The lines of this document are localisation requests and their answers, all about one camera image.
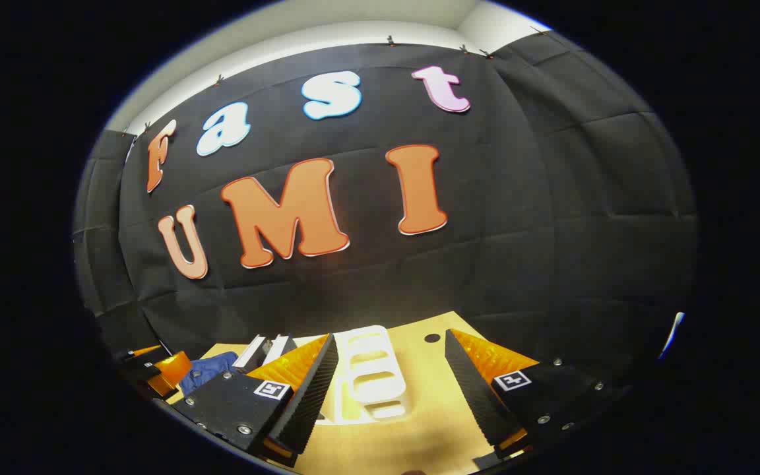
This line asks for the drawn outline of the white plastic bookshelf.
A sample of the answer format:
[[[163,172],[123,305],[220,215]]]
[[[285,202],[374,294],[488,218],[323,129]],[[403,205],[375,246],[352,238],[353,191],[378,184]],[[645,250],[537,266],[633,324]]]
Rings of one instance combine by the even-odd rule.
[[[389,331],[372,325],[335,332],[338,364],[317,425],[392,423],[412,412]]]

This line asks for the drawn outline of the black backdrop cloth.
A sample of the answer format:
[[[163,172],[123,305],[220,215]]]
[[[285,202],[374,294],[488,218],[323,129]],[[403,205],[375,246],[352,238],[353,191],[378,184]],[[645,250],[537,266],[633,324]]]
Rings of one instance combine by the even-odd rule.
[[[298,198],[334,169],[349,247],[241,265],[237,179]],[[697,211],[660,118],[555,32],[492,58],[335,46],[211,85],[138,139],[106,131],[77,196],[80,291],[112,352],[201,357],[257,334],[398,327],[455,311],[488,340],[606,381],[662,354]]]

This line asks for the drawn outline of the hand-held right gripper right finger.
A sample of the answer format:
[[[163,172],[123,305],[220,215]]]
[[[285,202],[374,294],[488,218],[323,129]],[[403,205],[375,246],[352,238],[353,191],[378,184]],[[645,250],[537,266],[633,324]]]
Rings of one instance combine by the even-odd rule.
[[[587,369],[540,363],[457,329],[445,333],[445,358],[500,458],[557,444],[618,399],[618,386]]]

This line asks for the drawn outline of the blue schoolbag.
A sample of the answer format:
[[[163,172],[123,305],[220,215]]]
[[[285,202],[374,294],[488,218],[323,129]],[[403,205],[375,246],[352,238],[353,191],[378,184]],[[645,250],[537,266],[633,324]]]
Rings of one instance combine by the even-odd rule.
[[[180,391],[188,396],[201,386],[229,371],[238,355],[235,352],[224,352],[210,358],[191,361],[192,367],[180,382]]]

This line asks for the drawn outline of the grey book with portrait cover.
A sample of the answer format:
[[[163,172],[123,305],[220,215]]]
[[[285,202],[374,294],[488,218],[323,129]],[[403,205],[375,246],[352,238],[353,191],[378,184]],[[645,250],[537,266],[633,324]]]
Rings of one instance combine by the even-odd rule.
[[[249,373],[257,369],[265,363],[269,348],[269,338],[258,334],[232,364],[232,370],[240,373]]]

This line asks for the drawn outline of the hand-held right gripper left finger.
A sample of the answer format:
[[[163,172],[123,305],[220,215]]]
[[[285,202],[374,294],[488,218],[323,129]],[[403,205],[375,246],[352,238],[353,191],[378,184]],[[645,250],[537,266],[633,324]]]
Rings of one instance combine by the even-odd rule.
[[[335,339],[324,334],[249,373],[230,369],[172,408],[236,450],[293,467],[313,433],[337,364]]]

